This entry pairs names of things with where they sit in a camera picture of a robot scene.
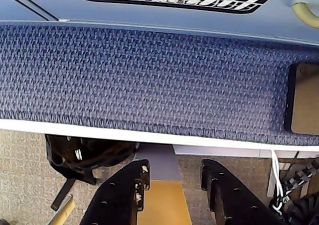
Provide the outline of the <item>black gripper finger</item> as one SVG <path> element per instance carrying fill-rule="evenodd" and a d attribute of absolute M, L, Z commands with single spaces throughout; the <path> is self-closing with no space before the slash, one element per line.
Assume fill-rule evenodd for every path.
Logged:
<path fill-rule="evenodd" d="M 282 225 L 235 175 L 215 160 L 201 162 L 201 188 L 217 225 Z"/>
<path fill-rule="evenodd" d="M 150 163 L 134 160 L 107 179 L 94 194 L 82 225 L 136 225 L 150 189 Z"/>

